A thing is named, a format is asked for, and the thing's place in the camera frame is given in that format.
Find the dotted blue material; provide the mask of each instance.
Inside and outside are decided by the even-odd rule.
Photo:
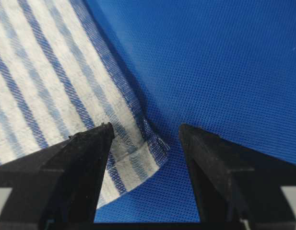
[[[198,221],[178,127],[296,164],[296,1],[87,0],[168,163],[96,221]]]

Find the blue textured surface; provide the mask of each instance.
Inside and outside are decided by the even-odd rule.
[[[88,0],[169,162],[96,221],[197,221],[178,126],[296,164],[296,1]]]

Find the white fabric stripe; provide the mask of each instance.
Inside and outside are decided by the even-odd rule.
[[[35,38],[32,34],[31,28],[29,27],[29,24],[27,23],[20,6],[17,4],[17,1],[2,1],[2,6],[6,10],[10,22],[16,29],[19,41],[24,47],[27,55],[31,60],[38,60],[34,61],[34,66],[38,73],[40,74],[41,69],[49,70],[50,68],[48,68],[48,66],[44,66],[42,68],[40,66],[36,66],[37,63],[39,63],[39,65],[46,63],[46,60],[44,60],[43,54],[40,55],[40,53],[38,52],[39,45],[35,42]],[[23,69],[23,71],[19,71],[19,69],[12,68],[11,66],[8,67],[10,68],[11,75],[18,84],[19,89],[21,90],[26,103],[32,110],[32,113],[34,114],[34,117],[40,127],[40,130],[43,132],[43,135],[47,140],[48,144],[51,146],[57,144],[60,141],[63,141],[63,138],[60,135],[59,130],[57,129],[53,117],[48,113],[46,105],[42,103],[42,100],[38,95],[38,90],[36,86],[33,84],[33,81],[31,80],[28,71],[26,69]]]
[[[52,65],[49,63],[41,47],[36,41],[31,27],[23,15],[21,7],[19,6],[17,0],[5,1],[4,5],[6,5],[6,7],[14,7],[17,9],[17,16],[10,17],[11,22],[15,25],[15,28],[21,28],[21,30],[17,29],[17,34],[23,44],[23,47],[31,60],[38,60],[34,62],[35,68],[38,70],[40,77],[44,80],[43,82],[45,87],[54,99],[55,106],[59,110],[61,118],[65,122],[67,129],[70,133],[75,133],[77,130],[74,124],[81,123],[81,119],[69,101],[67,94],[64,91],[63,84],[59,81]],[[49,119],[52,119],[46,111],[42,112],[44,112],[42,116],[45,116],[46,118],[49,116]],[[44,135],[46,135],[46,133],[53,133],[54,130],[51,126],[47,125],[47,127],[42,128],[42,131],[44,132]],[[58,141],[62,141],[61,136],[58,137],[58,139],[55,139],[55,143]]]
[[[136,122],[130,112],[124,98],[115,86],[108,72],[106,71],[99,55],[91,44],[86,32],[75,14],[73,7],[69,2],[64,0],[56,0],[55,5],[64,19],[65,24],[69,28],[74,41],[84,54],[84,57],[94,72],[95,79],[100,83],[108,102],[112,105],[118,119],[126,129],[134,146],[143,144],[142,135],[138,129]]]
[[[102,122],[108,121],[102,107],[99,105],[98,100],[91,91],[85,76],[82,74],[77,61],[69,51],[63,37],[56,28],[55,22],[49,12],[45,10],[47,7],[44,2],[35,0],[29,0],[28,2],[40,24],[40,28],[42,29],[62,67],[66,71],[66,74],[77,91],[79,98],[86,99],[82,100],[82,103],[87,109],[90,117],[93,121],[95,121],[95,125],[98,126]],[[78,126],[77,130],[84,131],[84,125],[81,125],[81,127]]]
[[[14,28],[17,28],[19,25],[14,24],[13,23],[14,20],[12,20],[12,18],[17,19],[18,17],[20,18],[20,16],[17,13],[17,17],[15,17],[14,15],[10,15],[10,12],[13,12],[13,11],[6,11]],[[0,48],[2,47],[3,44],[4,44],[4,46],[9,46],[9,42],[10,41],[9,41],[8,37],[6,36],[5,31],[0,30]],[[6,66],[9,68],[10,74],[12,75],[12,77],[15,80],[15,82],[17,83],[19,89],[21,90],[21,93],[22,93],[27,105],[32,110],[34,118],[36,119],[36,122],[38,123],[38,125],[40,127],[40,130],[43,131],[46,128],[46,126],[47,127],[53,126],[53,131],[55,131],[54,133],[57,133],[58,131],[56,130],[55,123],[53,122],[52,119],[47,118],[47,117],[50,117],[49,114],[47,114],[47,116],[45,116],[45,114],[47,113],[47,108],[45,107],[45,105],[43,103],[40,103],[41,99],[38,99],[39,98],[38,91],[37,91],[35,85],[33,84],[33,82],[31,81],[27,69],[24,67],[22,61],[19,60],[18,57],[16,57],[12,47],[11,47],[11,49],[8,49],[8,51],[0,49],[0,56],[1,56],[2,60],[4,61],[4,63],[6,64]],[[13,114],[13,116],[15,119],[15,117],[22,116],[22,115],[21,115],[21,113],[19,113],[19,114]],[[55,144],[55,142],[53,142],[53,138],[57,138],[57,137],[52,137],[51,135],[49,135],[49,133],[48,134],[43,133],[43,135],[49,145]]]
[[[13,57],[13,50],[12,47],[7,43],[8,39],[4,36],[5,32],[0,24],[0,56],[7,65],[8,68],[13,67],[15,72],[18,76],[19,72],[25,71],[21,62],[18,61],[11,61],[8,57]],[[33,136],[31,129],[27,126],[20,109],[17,106],[17,102],[14,100],[12,94],[10,93],[4,78],[0,75],[0,104],[2,110],[5,112],[6,116],[9,119],[11,127],[13,128],[14,134],[17,137],[19,143],[25,143],[22,145],[24,153],[31,153],[37,151],[39,146],[36,143],[36,140]],[[8,155],[13,153],[12,151],[9,152],[2,152],[0,150],[0,155]]]
[[[143,167],[150,177],[159,169],[159,167],[156,164],[152,153],[150,152],[147,142],[144,143],[140,151],[142,151],[143,157],[143,160],[141,162],[143,163]]]
[[[105,183],[102,184],[102,189],[101,189],[101,196],[104,199],[106,203],[110,202],[116,198],[118,198],[119,192],[117,191],[114,182],[112,181],[110,175],[108,174],[108,171],[105,170],[104,172],[104,178],[103,181]]]
[[[129,155],[116,162],[116,169],[127,191],[132,190],[142,183],[137,173],[133,170]]]

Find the striped fabric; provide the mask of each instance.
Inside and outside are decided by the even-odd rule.
[[[98,206],[151,177],[167,145],[81,0],[0,0],[0,164],[111,122]]]

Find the folded fabric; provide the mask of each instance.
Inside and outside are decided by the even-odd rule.
[[[81,0],[0,0],[0,164],[103,122],[116,138],[99,207],[151,177],[167,145]]]

